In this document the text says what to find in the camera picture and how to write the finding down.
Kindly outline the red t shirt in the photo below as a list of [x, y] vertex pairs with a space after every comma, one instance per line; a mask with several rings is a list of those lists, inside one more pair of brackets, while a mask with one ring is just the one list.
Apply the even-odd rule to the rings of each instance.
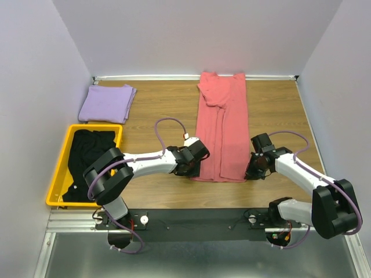
[[210, 152], [195, 181], [244, 182], [250, 159], [248, 104], [244, 73], [201, 73], [195, 136]]

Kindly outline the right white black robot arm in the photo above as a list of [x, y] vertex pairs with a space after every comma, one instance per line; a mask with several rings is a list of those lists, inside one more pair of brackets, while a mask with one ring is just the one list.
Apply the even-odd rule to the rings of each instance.
[[246, 180], [264, 180], [269, 174], [278, 173], [311, 197], [309, 203], [291, 197], [270, 202], [266, 214], [270, 225], [299, 222], [313, 227], [324, 239], [360, 231], [363, 219], [352, 183], [320, 173], [300, 160], [297, 152], [275, 147], [267, 133], [253, 137], [251, 142], [254, 151], [245, 172]]

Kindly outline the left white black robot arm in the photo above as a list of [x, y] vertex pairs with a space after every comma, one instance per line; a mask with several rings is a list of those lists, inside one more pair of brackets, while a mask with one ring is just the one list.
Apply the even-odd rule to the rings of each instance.
[[83, 172], [88, 199], [106, 211], [113, 227], [124, 228], [132, 224], [132, 217], [121, 193], [131, 180], [158, 173], [196, 177], [201, 161], [209, 156], [197, 137], [186, 139], [181, 147], [163, 147], [152, 153], [130, 154], [111, 148]]

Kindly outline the folded purple t shirt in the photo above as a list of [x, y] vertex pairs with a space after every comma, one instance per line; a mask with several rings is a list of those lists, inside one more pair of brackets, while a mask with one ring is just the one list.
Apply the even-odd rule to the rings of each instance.
[[91, 85], [78, 120], [125, 124], [136, 93], [137, 89], [129, 85], [121, 87]]

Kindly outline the black t shirt in bin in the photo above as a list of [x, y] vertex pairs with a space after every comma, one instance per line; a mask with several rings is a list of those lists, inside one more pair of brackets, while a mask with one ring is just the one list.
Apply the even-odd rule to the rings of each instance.
[[68, 158], [68, 169], [73, 182], [63, 195], [64, 202], [90, 202], [88, 199], [88, 186], [83, 173], [107, 150], [116, 146], [114, 138], [114, 131], [89, 131], [82, 129], [74, 133]]

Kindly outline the yellow plastic bin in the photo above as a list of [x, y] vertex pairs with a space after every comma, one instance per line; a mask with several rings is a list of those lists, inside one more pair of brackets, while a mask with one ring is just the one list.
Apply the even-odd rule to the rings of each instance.
[[68, 158], [70, 155], [70, 149], [72, 146], [72, 140], [74, 133], [78, 130], [89, 130], [89, 131], [114, 131], [115, 137], [114, 142], [116, 147], [119, 148], [122, 142], [123, 126], [119, 124], [107, 124], [107, 123], [93, 123], [93, 124], [73, 124], [66, 132], [63, 146], [60, 151], [59, 159], [54, 170], [53, 178], [50, 183], [48, 195], [46, 197], [46, 204], [52, 207], [77, 207], [77, 208], [99, 208], [96, 203], [93, 202], [65, 202], [63, 200], [63, 194], [65, 194], [72, 184], [73, 179], [68, 169]]

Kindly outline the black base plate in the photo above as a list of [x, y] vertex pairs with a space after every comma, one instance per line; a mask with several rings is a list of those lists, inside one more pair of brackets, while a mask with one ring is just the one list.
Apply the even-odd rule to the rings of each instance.
[[126, 247], [136, 242], [283, 241], [294, 221], [274, 222], [267, 208], [132, 209], [117, 220], [99, 212], [96, 229], [108, 230], [108, 241]]

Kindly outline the aluminium front rail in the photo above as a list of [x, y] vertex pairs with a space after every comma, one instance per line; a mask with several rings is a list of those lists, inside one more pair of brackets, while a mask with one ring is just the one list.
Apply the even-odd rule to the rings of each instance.
[[94, 210], [51, 210], [46, 231], [49, 233], [106, 232], [96, 229]]

